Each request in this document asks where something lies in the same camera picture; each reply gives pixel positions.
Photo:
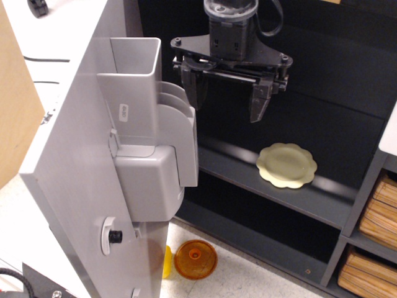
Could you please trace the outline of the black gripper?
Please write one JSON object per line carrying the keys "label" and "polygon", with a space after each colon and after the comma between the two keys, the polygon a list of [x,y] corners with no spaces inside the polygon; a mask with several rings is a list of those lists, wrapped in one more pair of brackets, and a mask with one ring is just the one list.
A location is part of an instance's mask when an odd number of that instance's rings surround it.
{"label": "black gripper", "polygon": [[209,33],[176,37],[171,47],[176,52],[174,67],[179,70],[189,104],[200,110],[207,96],[205,75],[242,81],[253,85],[249,104],[250,122],[262,119],[272,93],[284,91],[290,56],[268,47],[257,15],[244,20],[209,20]]}

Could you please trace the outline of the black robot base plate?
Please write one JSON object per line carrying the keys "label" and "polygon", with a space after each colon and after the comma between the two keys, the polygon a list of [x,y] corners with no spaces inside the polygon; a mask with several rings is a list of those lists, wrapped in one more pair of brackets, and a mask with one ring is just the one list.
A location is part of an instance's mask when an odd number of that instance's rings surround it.
{"label": "black robot base plate", "polygon": [[36,297],[76,298],[69,290],[55,283],[25,263],[22,263],[22,272],[33,288]]}

